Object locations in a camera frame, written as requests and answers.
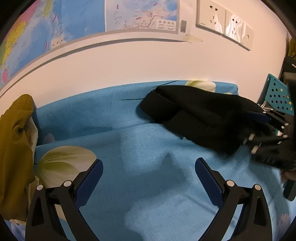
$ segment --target blue gripper pad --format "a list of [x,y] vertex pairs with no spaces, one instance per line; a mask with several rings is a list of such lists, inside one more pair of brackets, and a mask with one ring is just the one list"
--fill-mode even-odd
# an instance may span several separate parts
[[223,206],[223,190],[211,174],[210,170],[202,162],[201,158],[198,158],[195,162],[195,172],[200,179],[207,195],[209,196],[213,205],[219,209]]
[[83,181],[76,190],[74,204],[77,207],[77,209],[79,209],[81,206],[84,206],[87,203],[102,174],[103,163],[101,160],[97,160],[97,163],[89,171],[87,176],[83,179]]

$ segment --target wall socket panel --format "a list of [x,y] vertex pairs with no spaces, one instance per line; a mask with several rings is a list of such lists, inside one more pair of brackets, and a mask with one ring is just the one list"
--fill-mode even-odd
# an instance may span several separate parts
[[242,40],[242,28],[242,19],[232,12],[226,10],[225,31],[223,35],[237,43],[240,43]]
[[216,33],[225,32],[226,9],[211,0],[197,0],[196,26]]
[[245,47],[248,50],[252,50],[253,39],[254,39],[253,30],[246,23],[243,23],[243,25],[242,25],[242,40],[241,40],[240,45]]

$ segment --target teal plastic basket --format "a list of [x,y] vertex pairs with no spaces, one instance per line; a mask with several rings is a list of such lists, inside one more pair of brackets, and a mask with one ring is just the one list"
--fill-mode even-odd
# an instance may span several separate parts
[[269,82],[269,85],[265,101],[267,101],[275,110],[294,115],[294,106],[288,87],[272,74],[267,76],[267,82]]

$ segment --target mustard yellow cloth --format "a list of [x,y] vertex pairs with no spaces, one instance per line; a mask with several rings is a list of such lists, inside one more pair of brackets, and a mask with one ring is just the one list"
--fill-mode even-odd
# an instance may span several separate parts
[[0,213],[5,220],[26,221],[26,187],[35,181],[30,131],[26,127],[33,109],[32,97],[25,94],[0,117]]

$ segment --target wall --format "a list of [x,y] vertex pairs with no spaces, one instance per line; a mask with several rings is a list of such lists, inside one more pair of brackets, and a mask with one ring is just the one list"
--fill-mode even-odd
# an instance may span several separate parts
[[185,2],[192,12],[192,34],[203,42],[122,42],[56,59],[6,91],[0,98],[0,114],[24,93],[32,95],[39,107],[98,88],[159,80],[235,83],[241,96],[257,101],[267,74],[278,77],[281,71],[287,38],[282,22],[260,0],[216,0],[252,27],[255,37],[249,52],[196,28],[196,1]]

